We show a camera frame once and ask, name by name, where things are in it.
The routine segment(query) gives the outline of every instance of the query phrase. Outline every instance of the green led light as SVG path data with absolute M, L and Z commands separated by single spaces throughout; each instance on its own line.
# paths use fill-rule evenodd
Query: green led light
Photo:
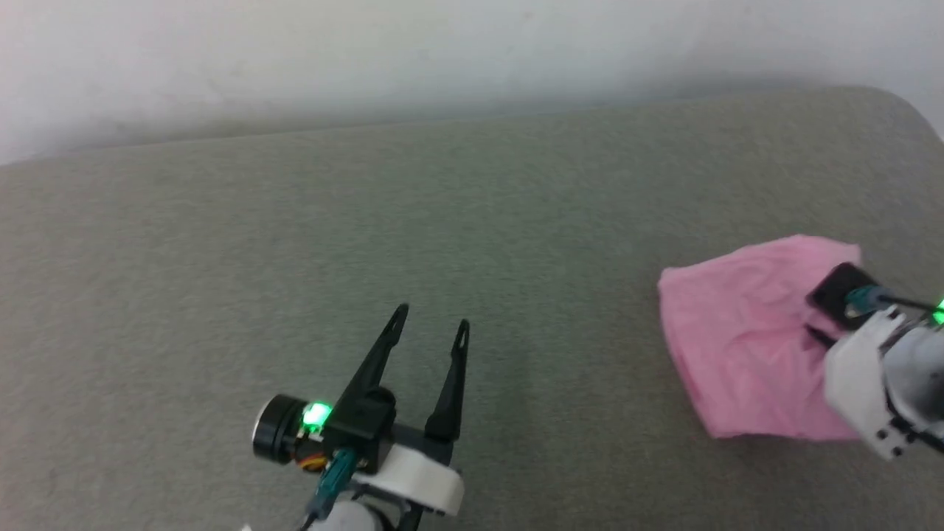
M 944 300 L 937 307 L 941 309 L 941 313 L 935 313 L 935 321 L 937 324 L 944 324 Z
M 312 402 L 305 406 L 301 414 L 301 423 L 307 428 L 321 429 L 331 414 L 331 406 L 326 403 Z

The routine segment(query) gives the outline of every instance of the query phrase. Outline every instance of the pink towel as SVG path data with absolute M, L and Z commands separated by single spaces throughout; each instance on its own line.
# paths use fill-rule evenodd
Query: pink towel
M 826 403 L 826 349 L 803 325 L 839 335 L 805 298 L 859 260 L 856 245 L 798 235 L 662 272 L 669 351 L 712 437 L 856 438 Z

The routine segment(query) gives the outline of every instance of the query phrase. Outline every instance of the gray fabric surface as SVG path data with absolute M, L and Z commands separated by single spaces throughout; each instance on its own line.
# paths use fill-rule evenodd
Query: gray fabric surface
M 427 529 L 937 529 L 944 460 L 712 440 L 656 280 L 793 233 L 944 290 L 944 146 L 872 90 L 354 128 L 0 169 L 0 529 L 290 529 L 274 393 L 334 400 L 401 301 L 420 424 L 472 322 L 466 498 Z

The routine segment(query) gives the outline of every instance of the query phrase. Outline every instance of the cable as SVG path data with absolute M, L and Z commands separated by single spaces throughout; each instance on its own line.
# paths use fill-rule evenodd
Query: cable
M 326 519 L 331 514 L 331 508 L 334 507 L 338 495 L 347 487 L 357 470 L 359 460 L 357 452 L 350 448 L 338 450 L 331 459 L 331 466 L 321 474 L 318 489 L 305 510 L 318 520 Z
M 301 527 L 298 528 L 298 531 L 308 531 L 308 528 L 314 523 L 314 513 L 309 514 L 305 517 L 305 521 L 301 524 Z
M 297 465 L 301 467 L 303 471 L 320 472 L 327 466 L 328 458 L 319 452 L 317 454 L 307 455 L 304 458 L 297 460 L 295 463 L 297 463 Z

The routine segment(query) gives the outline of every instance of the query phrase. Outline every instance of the black cable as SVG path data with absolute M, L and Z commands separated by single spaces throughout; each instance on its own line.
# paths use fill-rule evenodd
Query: black cable
M 882 302 L 889 302 L 891 304 L 900 304 L 901 306 L 908 306 L 909 308 L 916 308 L 918 310 L 924 310 L 925 312 L 932 314 L 944 314 L 944 308 L 935 306 L 934 304 L 928 304 L 927 302 L 918 302 L 917 300 L 891 297 L 890 295 L 880 295 L 878 300 Z
M 314 523 L 314 513 L 309 514 L 305 517 L 305 522 L 301 524 L 301 527 L 298 528 L 298 531 L 308 531 L 308 528 Z

